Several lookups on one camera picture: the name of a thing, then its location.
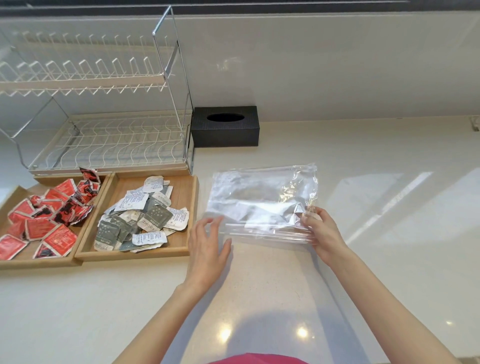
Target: pink shirt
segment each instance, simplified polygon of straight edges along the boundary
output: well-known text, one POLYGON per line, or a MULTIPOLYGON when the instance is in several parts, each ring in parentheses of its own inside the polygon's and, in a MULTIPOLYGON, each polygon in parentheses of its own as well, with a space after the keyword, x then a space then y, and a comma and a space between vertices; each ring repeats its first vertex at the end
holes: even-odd
POLYGON ((307 364, 306 362, 283 355, 247 353, 235 355, 210 364, 307 364))

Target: crinkled plastic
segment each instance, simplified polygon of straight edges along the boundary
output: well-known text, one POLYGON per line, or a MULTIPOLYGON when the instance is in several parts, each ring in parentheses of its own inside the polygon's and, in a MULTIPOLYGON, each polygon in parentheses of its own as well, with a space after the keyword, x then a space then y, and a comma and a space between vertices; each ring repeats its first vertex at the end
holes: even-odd
POLYGON ((205 216, 224 215, 226 235, 308 243, 314 236, 300 218, 317 198, 316 172, 308 164, 216 173, 205 216))

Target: wooden box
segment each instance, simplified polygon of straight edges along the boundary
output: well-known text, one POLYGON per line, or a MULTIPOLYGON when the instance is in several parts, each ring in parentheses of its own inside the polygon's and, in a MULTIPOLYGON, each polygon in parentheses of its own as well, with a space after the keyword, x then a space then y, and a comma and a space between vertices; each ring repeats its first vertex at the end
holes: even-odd
MULTIPOLYGON (((11 223, 7 219, 8 213, 23 199, 36 194, 42 195, 47 189, 55 187, 65 181, 68 178, 73 178, 75 183, 78 183, 83 179, 83 176, 80 174, 75 175, 61 175, 61 176, 46 176, 46 177, 35 177, 38 184, 29 188, 28 190, 23 187, 17 186, 13 192, 5 199, 3 204, 0 206, 0 236, 6 234, 11 223)), ((94 200, 94 205, 97 206, 98 202, 101 200, 102 193, 107 190, 109 183, 109 175, 100 175, 102 180, 102 186, 98 196, 94 200)), ((33 259, 33 255, 40 245, 40 240, 29 243, 19 254, 15 256, 12 260, 0 260, 0 270, 1 269, 22 269, 22 268, 49 268, 49 267, 72 267, 82 265, 82 261, 75 259, 75 253, 80 245, 80 241, 87 230, 90 220, 92 219, 94 213, 96 212, 96 207, 89 214, 89 216, 79 224, 79 226, 70 226, 70 229, 77 234, 78 238, 75 245, 72 248, 72 251, 66 257, 58 258, 42 258, 42 259, 33 259)))
POLYGON ((86 232, 80 241, 80 247, 75 254, 75 258, 82 261, 104 261, 188 255, 187 243, 190 229, 195 222, 197 198, 198 180, 196 176, 191 176, 188 170, 146 170, 113 173, 110 176, 108 188, 102 194, 98 202, 98 208, 93 213, 86 232), (134 190, 143 186, 145 179, 150 176, 163 176, 165 180, 170 180, 170 186, 173 186, 172 195, 170 196, 172 201, 171 207, 177 209, 187 207, 190 212, 187 228, 184 231, 178 231, 168 236, 167 245, 157 249, 139 253, 115 250, 107 252, 96 251, 94 249, 94 241, 97 225, 103 212, 124 197, 128 190, 134 190))

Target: countertop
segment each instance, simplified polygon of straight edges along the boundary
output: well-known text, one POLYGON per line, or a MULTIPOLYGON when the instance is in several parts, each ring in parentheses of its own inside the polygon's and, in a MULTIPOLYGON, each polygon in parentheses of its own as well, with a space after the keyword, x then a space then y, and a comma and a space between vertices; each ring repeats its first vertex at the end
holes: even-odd
MULTIPOLYGON (((480 339, 479 147, 466 117, 261 123, 258 147, 196 149, 197 217, 215 171, 316 163, 318 205, 350 247, 456 356, 471 356, 480 339)), ((33 183, 17 164, 2 162, 12 173, 0 191, 33 183)), ((183 281, 187 262, 0 272, 0 362, 111 362, 183 281)), ((309 247, 234 240, 227 270, 163 362, 244 352, 312 364, 387 361, 309 247)))

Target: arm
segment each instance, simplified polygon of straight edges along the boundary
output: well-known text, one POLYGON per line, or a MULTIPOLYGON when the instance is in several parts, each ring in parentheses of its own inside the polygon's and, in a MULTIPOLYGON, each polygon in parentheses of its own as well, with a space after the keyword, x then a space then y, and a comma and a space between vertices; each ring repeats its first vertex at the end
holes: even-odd
POLYGON ((113 364, 159 364, 190 311, 220 277, 231 240, 218 254, 218 226, 222 218, 202 219, 193 227, 188 242, 190 260, 187 277, 113 364), (210 236, 205 226, 212 223, 210 236))
POLYGON ((378 280, 343 241, 335 221, 302 218, 318 240, 318 256, 333 270, 392 364, 459 364, 452 353, 378 280))

